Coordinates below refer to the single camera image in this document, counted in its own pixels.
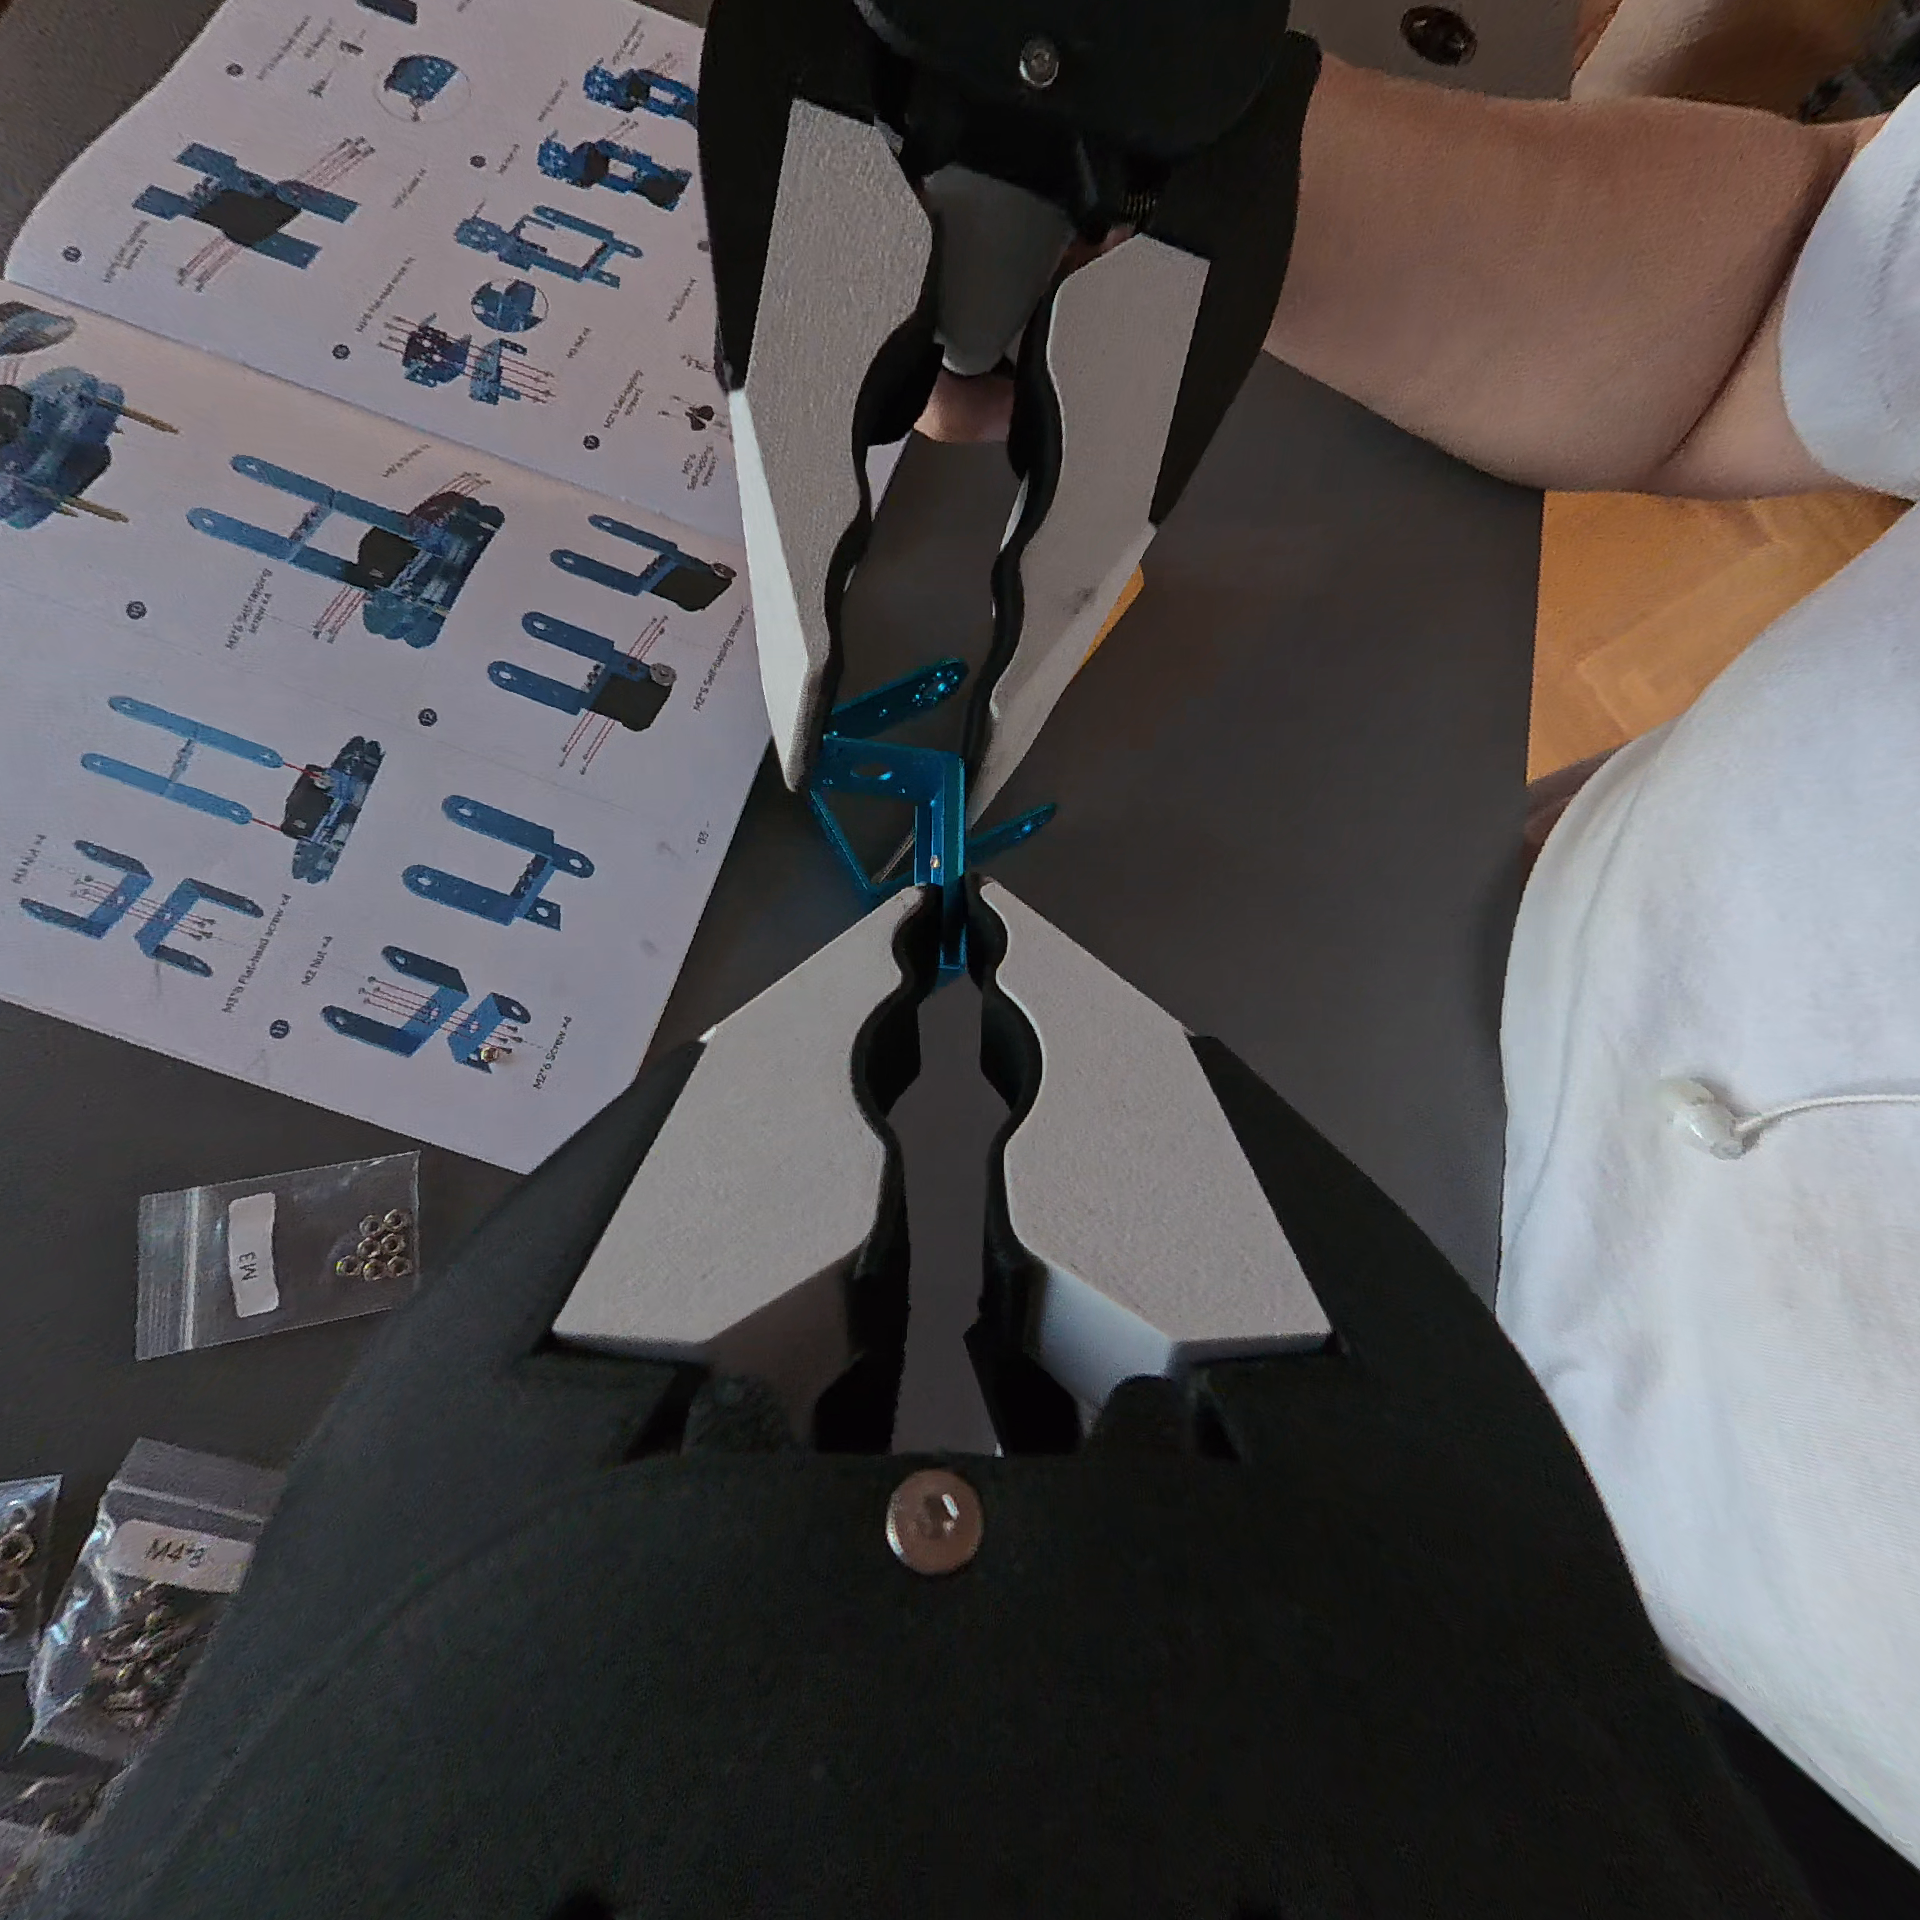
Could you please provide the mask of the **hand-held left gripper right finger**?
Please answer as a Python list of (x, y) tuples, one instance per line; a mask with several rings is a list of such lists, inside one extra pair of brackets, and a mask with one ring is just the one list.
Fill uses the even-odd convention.
[(967, 1361), (999, 1449), (1076, 1449), (1120, 1382), (1326, 1350), (1193, 1031), (1006, 882), (967, 891), (988, 1149)]

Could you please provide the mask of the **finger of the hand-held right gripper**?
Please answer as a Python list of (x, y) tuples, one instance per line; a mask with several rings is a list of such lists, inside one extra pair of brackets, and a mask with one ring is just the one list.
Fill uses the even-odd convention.
[(1022, 515), (967, 697), (967, 820), (995, 806), (1154, 540), (1153, 501), (1209, 265), (1128, 237), (1060, 276), (1022, 346)]
[(870, 534), (860, 397), (933, 287), (933, 213), (870, 121), (795, 102), (769, 204), (765, 299), (731, 397), (745, 567), (781, 783), (812, 783), (841, 596)]

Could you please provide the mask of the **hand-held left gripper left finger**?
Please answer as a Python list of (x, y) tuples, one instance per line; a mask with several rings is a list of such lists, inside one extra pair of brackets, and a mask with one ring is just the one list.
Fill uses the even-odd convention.
[(819, 1449), (886, 1449), (906, 1368), (920, 891), (698, 1036), (559, 1313), (562, 1345), (769, 1382)]

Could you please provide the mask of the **blue u-shaped metal bracket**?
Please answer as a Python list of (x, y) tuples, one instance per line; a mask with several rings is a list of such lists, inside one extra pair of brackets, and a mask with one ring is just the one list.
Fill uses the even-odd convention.
[[(894, 730), (933, 707), (942, 707), (956, 690), (960, 690), (967, 663), (960, 657), (941, 657), (915, 673), (894, 673), (845, 707), (824, 715), (824, 730), (850, 730), (850, 740), (883, 740), (894, 742)], [(967, 872), (981, 872), (988, 857), (1038, 838), (1046, 826), (1060, 820), (1060, 806), (1030, 806), (1030, 816), (1013, 816), (1006, 826), (988, 826), (988, 830), (967, 830)]]

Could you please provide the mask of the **person's right forearm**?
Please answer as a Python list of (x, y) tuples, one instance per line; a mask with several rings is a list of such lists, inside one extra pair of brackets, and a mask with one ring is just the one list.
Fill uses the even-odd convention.
[(1844, 491), (1787, 424), (1783, 306), (1877, 129), (1326, 59), (1271, 358), (1545, 493)]

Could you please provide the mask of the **person's right hand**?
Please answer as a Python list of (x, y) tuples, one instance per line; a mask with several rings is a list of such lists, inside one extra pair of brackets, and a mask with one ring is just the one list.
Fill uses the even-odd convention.
[(953, 375), (941, 372), (925, 416), (915, 422), (920, 436), (933, 445), (1006, 445), (1013, 424), (1013, 375)]

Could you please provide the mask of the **open assembly instruction manual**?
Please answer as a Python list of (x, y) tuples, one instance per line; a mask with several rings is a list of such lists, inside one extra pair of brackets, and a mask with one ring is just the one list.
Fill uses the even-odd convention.
[(8, 257), (8, 1000), (534, 1170), (765, 765), (698, 26), (219, 5)]

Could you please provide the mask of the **clear bag of brass nuts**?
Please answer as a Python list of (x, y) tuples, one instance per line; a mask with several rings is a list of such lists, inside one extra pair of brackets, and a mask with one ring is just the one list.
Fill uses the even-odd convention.
[(129, 1358), (387, 1313), (416, 1291), (416, 1149), (135, 1202)]

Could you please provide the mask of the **person's white shirt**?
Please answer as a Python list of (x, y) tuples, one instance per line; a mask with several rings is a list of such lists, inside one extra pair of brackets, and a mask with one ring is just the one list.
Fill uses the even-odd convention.
[(1686, 1683), (1915, 1862), (1920, 1131), (1915, 515), (1554, 826), (1499, 1005), (1499, 1324)]

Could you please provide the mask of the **clear bag of dark screws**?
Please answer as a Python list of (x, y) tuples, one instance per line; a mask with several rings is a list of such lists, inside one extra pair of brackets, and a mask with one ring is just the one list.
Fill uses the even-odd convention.
[(135, 1440), (31, 1654), (31, 1741), (129, 1763), (226, 1621), (286, 1475)]

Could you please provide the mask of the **small clear hardware bag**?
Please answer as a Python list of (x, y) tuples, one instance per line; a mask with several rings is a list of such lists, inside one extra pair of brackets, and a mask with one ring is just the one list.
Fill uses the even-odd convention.
[(62, 1753), (0, 1763), (0, 1914), (24, 1908), (24, 1896), (77, 1850), (114, 1784), (114, 1763)]
[(0, 1480), (0, 1674), (31, 1670), (48, 1597), (62, 1475)]

